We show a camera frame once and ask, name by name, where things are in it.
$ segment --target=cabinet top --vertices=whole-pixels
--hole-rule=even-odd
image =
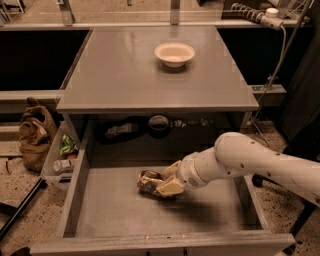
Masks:
[[[195,57],[180,68],[154,49],[181,42]],[[214,26],[97,27],[63,92],[61,113],[252,111],[252,89]]]

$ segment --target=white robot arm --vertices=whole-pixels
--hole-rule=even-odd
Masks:
[[[216,179],[258,174],[320,206],[320,163],[274,152],[240,133],[225,133],[214,147],[186,156],[164,170],[163,196],[197,189]]]

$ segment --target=bowl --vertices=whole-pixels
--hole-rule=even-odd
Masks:
[[[194,49],[183,43],[164,43],[154,50],[155,55],[166,66],[178,68],[183,66],[187,61],[190,61],[194,55]]]

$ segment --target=wire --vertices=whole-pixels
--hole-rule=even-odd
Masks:
[[[285,18],[289,17],[292,13],[296,12],[301,6],[303,6],[305,3],[307,2],[307,0],[304,0],[302,3],[300,3],[300,5],[294,9],[293,11],[291,12],[288,12],[286,15],[285,15]]]
[[[283,62],[285,56],[287,55],[294,38],[296,37],[296,35],[298,33],[298,30],[299,30],[299,28],[300,28],[300,26],[301,26],[301,24],[302,24],[302,22],[304,20],[304,17],[306,16],[307,11],[311,8],[311,6],[313,4],[313,0],[305,0],[305,1],[306,1],[305,6],[304,6],[304,8],[303,8],[303,10],[301,12],[301,15],[299,16],[299,19],[298,19],[297,24],[296,24],[296,26],[295,26],[295,28],[294,28],[294,30],[292,32],[292,35],[290,36],[290,39],[289,39],[289,41],[288,41],[288,43],[287,43],[287,45],[286,45],[286,47],[284,49],[284,52],[282,54],[282,58],[280,57],[279,63],[277,65],[277,68],[275,69],[275,71],[273,73],[273,76],[272,76],[273,80],[276,77],[276,75],[278,74],[278,71],[279,71],[279,69],[280,69],[280,67],[282,65],[282,62]],[[269,80],[268,87],[262,93],[262,95],[259,97],[258,102],[260,102],[262,100],[262,98],[265,96],[265,94],[267,93],[267,91],[271,89],[270,87],[271,87],[272,83],[273,83],[273,81],[272,81],[272,78],[271,78]],[[260,105],[258,110],[257,110],[257,112],[256,112],[256,114],[255,114],[255,116],[253,118],[256,118],[258,116],[258,114],[261,111],[261,108],[262,108],[262,106]]]
[[[261,102],[261,100],[262,100],[263,97],[266,95],[266,93],[272,88],[272,84],[273,84],[273,82],[274,82],[274,80],[275,80],[275,78],[276,78],[276,76],[277,76],[277,73],[278,73],[278,71],[279,71],[279,69],[280,69],[280,66],[281,66],[281,64],[282,64],[282,62],[283,62],[283,59],[284,59],[284,51],[285,51],[285,46],[286,46],[286,41],[287,41],[287,31],[286,31],[286,29],[285,29],[283,26],[281,26],[281,29],[282,29],[282,31],[283,31],[283,40],[282,40],[282,47],[281,47],[281,52],[280,52],[280,58],[279,58],[279,61],[278,61],[277,66],[276,66],[276,69],[274,70],[271,78],[270,78],[269,81],[268,81],[268,84],[267,84],[265,90],[263,91],[263,93],[260,95],[260,97],[259,97],[258,100],[257,100],[258,103]],[[261,109],[262,109],[262,105],[259,104],[259,108],[258,108],[256,114],[254,115],[254,119],[256,119],[257,116],[260,114]]]
[[[264,134],[259,129],[259,126],[257,125],[256,121],[255,120],[251,120],[251,121],[252,121],[252,124],[254,125],[254,127],[257,129],[260,138],[267,144],[268,147],[270,147],[270,144],[269,144],[268,140],[266,139]]]

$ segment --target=drawer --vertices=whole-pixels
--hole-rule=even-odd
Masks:
[[[294,243],[271,234],[250,176],[216,180],[175,199],[139,193],[141,170],[166,166],[214,143],[214,128],[173,129],[125,143],[95,141],[88,123],[58,229],[32,255],[270,255]]]

